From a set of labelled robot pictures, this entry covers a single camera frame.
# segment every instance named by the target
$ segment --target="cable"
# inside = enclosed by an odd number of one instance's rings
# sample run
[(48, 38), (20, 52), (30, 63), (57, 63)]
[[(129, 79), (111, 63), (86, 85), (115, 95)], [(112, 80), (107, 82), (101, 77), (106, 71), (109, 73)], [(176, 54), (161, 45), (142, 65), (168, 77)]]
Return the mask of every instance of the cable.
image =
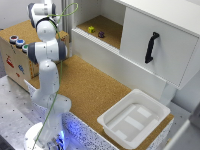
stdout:
[[(70, 13), (70, 14), (63, 15), (63, 13), (67, 10), (67, 8), (69, 8), (71, 5), (74, 5), (74, 4), (77, 5), (76, 9), (75, 9), (72, 13)], [(48, 15), (48, 17), (49, 17), (49, 16), (60, 16), (60, 19), (61, 19), (61, 17), (63, 17), (63, 16), (69, 16), (69, 15), (75, 13), (77, 10), (78, 10), (78, 4), (77, 4), (77, 3), (72, 3), (72, 4), (68, 5), (68, 6), (64, 9), (64, 11), (62, 12), (62, 15)], [(60, 34), (59, 34), (59, 32), (58, 32), (57, 27), (53, 24), (52, 21), (49, 21), (49, 22), (54, 26), (55, 30), (57, 31), (58, 38), (60, 39)], [(62, 62), (62, 60), (61, 60), (59, 84), (61, 83), (61, 79), (62, 79), (62, 63), (63, 63), (63, 62)], [(49, 117), (49, 115), (50, 115), (50, 113), (51, 113), (51, 110), (53, 109), (53, 106), (54, 106), (54, 104), (55, 104), (55, 102), (56, 102), (56, 98), (57, 98), (57, 95), (58, 95), (58, 91), (56, 92), (56, 96), (55, 96), (55, 98), (54, 98), (54, 100), (53, 100), (53, 103), (52, 103), (51, 108), (50, 108), (50, 110), (49, 110), (49, 112), (48, 112), (48, 114), (47, 114), (47, 117), (46, 117), (46, 119), (45, 119), (45, 121), (44, 121), (44, 124), (43, 124), (43, 126), (42, 126), (42, 128), (41, 128), (41, 130), (40, 130), (40, 132), (39, 132), (39, 134), (38, 134), (38, 136), (37, 136), (37, 139), (35, 140), (35, 143), (34, 143), (34, 145), (33, 145), (32, 150), (34, 149), (34, 147), (35, 147), (35, 145), (36, 145), (36, 143), (37, 143), (37, 141), (38, 141), (38, 139), (39, 139), (39, 137), (40, 137), (40, 134), (42, 133), (42, 130), (43, 130), (43, 128), (44, 128), (44, 126), (45, 126), (45, 124), (46, 124), (46, 122), (47, 122), (47, 119), (48, 119), (48, 117)]]

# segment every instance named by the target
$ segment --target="black handle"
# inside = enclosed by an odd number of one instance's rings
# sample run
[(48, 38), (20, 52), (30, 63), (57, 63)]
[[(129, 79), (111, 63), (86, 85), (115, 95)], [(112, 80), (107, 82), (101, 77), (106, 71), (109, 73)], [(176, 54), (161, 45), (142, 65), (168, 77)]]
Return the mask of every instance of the black handle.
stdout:
[(148, 49), (147, 49), (147, 54), (145, 57), (145, 63), (148, 64), (149, 62), (151, 62), (153, 60), (153, 57), (151, 57), (151, 53), (153, 50), (153, 45), (154, 45), (154, 40), (157, 39), (160, 35), (156, 32), (153, 32), (153, 36), (151, 37), (150, 41), (149, 41), (149, 45), (148, 45)]

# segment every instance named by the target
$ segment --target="cardboard box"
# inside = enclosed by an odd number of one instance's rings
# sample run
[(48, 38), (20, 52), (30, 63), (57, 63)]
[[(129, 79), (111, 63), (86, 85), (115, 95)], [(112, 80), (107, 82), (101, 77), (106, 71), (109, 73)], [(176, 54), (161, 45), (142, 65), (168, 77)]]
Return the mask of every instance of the cardboard box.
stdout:
[[(35, 65), (32, 63), (27, 57), (27, 54), (23, 53), (21, 49), (10, 44), (9, 38), (12, 35), (17, 35), (20, 39), (25, 40), (26, 44), (40, 42), (40, 39), (38, 38), (35, 29), (31, 26), (30, 21), (25, 21), (0, 31), (0, 50), (6, 74), (28, 91), (24, 79), (29, 81), (37, 76), (39, 66), (38, 64)], [(64, 31), (61, 31), (60, 37), (68, 48), (69, 56), (69, 35)]]

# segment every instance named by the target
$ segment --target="white cabinet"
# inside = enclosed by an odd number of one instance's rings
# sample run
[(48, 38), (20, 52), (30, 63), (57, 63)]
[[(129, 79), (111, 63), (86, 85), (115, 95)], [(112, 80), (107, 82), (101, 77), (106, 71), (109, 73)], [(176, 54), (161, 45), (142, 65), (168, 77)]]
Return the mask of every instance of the white cabinet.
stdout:
[[(159, 37), (154, 40), (153, 60), (146, 64), (145, 56), (153, 32)], [(126, 9), (120, 54), (176, 87), (181, 86), (197, 42), (198, 37), (192, 34), (134, 9)]]

